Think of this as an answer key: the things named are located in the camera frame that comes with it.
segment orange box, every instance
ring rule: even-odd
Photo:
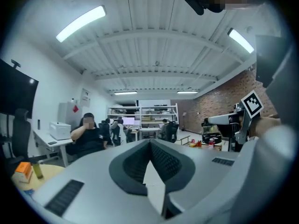
[[[29,183],[32,172],[33,170],[29,162],[21,162],[15,170],[14,174],[19,182]]]

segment fluorescent light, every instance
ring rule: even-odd
[[[116,92],[114,95],[132,95],[132,94],[137,94],[136,91],[129,91],[129,92]]]
[[[198,91],[178,91],[177,94],[196,94]]]
[[[230,29],[228,35],[233,38],[237,43],[243,46],[249,53],[254,51],[254,48],[250,45],[250,43],[235,29]]]
[[[56,36],[56,39],[60,42],[63,42],[66,38],[72,35],[75,31],[79,30],[81,27],[104,16],[106,16],[106,12],[103,6],[96,7],[93,10],[90,10],[89,12],[78,17],[75,21],[71,22]]]

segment round wooden table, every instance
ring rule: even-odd
[[[16,187],[19,190],[30,190],[33,189],[36,191],[39,187],[41,187],[46,181],[54,177],[56,174],[60,173],[64,168],[61,166],[56,166],[56,165],[48,165],[48,164],[40,164],[41,171],[43,173],[43,178],[38,179],[34,170],[32,173],[32,176],[30,178],[29,183],[24,183],[24,182],[19,182],[15,179],[15,176],[12,176],[12,180]]]

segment red sticker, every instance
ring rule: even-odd
[[[74,113],[76,113],[78,110],[79,110],[78,107],[75,105],[73,108]]]

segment ventilation grille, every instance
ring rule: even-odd
[[[214,158],[212,162],[216,162],[219,164],[227,165],[227,166],[232,166],[234,164],[234,160],[230,159],[223,159],[223,158]]]
[[[71,180],[69,181],[53,199],[45,206],[45,209],[61,217],[76,195],[79,193],[84,183]]]

